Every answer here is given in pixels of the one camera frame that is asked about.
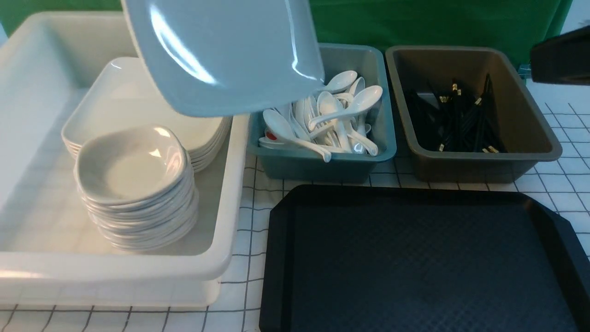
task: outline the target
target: white plastic bin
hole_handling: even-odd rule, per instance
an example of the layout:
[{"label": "white plastic bin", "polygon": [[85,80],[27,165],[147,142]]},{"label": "white plastic bin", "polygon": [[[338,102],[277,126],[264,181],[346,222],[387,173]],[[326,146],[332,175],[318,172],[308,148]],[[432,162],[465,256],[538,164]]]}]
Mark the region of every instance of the white plastic bin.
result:
[{"label": "white plastic bin", "polygon": [[0,48],[0,304],[204,307],[231,259],[248,116],[195,175],[199,222],[182,240],[141,255],[96,230],[60,131],[112,59],[136,56],[121,12],[29,17]]}]

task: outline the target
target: square white plate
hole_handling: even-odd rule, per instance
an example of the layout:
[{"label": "square white plate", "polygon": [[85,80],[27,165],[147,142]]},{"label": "square white plate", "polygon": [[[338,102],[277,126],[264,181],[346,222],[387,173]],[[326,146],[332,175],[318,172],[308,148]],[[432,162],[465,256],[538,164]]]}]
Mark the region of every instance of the square white plate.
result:
[{"label": "square white plate", "polygon": [[211,144],[223,118],[193,118],[175,112],[153,86],[138,58],[111,61],[64,125],[66,145],[140,125],[168,127],[188,150]]}]

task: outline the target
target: white wall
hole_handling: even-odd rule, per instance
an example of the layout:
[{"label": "white wall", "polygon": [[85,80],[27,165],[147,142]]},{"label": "white wall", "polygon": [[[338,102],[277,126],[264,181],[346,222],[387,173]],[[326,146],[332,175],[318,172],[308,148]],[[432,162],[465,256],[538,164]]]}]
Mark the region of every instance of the white wall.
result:
[{"label": "white wall", "polygon": [[0,45],[2,45],[6,41],[6,32],[2,27],[2,23],[0,23]]}]

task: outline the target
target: blue plastic bin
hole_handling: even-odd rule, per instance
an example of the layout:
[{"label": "blue plastic bin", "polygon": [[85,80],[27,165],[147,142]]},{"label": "blue plastic bin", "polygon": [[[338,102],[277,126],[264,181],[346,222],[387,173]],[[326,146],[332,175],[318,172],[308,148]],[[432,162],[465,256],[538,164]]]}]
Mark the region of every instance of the blue plastic bin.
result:
[{"label": "blue plastic bin", "polygon": [[320,44],[326,82],[345,70],[356,70],[366,80],[366,86],[383,88],[381,104],[367,115],[373,127],[369,138],[379,147],[379,154],[332,154],[323,162],[319,155],[307,149],[267,149],[258,146],[266,125],[262,113],[250,116],[248,152],[258,156],[258,162],[270,178],[288,180],[363,183],[377,163],[393,158],[397,151],[394,119],[391,113],[387,73],[383,54],[376,48],[363,45]]}]

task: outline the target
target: gray plastic bin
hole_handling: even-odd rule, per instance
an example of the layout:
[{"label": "gray plastic bin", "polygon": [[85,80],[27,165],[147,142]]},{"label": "gray plastic bin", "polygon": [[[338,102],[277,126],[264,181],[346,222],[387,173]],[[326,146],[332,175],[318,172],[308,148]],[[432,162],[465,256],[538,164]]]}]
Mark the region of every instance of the gray plastic bin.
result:
[{"label": "gray plastic bin", "polygon": [[379,147],[379,154],[332,154],[328,163],[315,152],[307,149],[267,149],[258,146],[266,125],[262,113],[250,116],[248,152],[258,156],[258,162],[270,178],[289,180],[362,183],[369,177],[375,165],[395,155],[394,120],[391,98],[385,71],[383,54],[376,48],[362,45],[320,44],[326,72],[326,81],[345,70],[356,70],[366,80],[366,85],[383,87],[381,104],[367,115],[367,123],[373,126],[369,138]]},{"label": "gray plastic bin", "polygon": [[[525,84],[499,51],[478,47],[396,46],[385,52],[416,176],[423,181],[509,183],[539,161],[557,160],[561,144]],[[404,91],[448,90],[453,78],[477,92],[486,74],[494,84],[496,114],[488,114],[508,153],[428,151],[418,144]]]}]

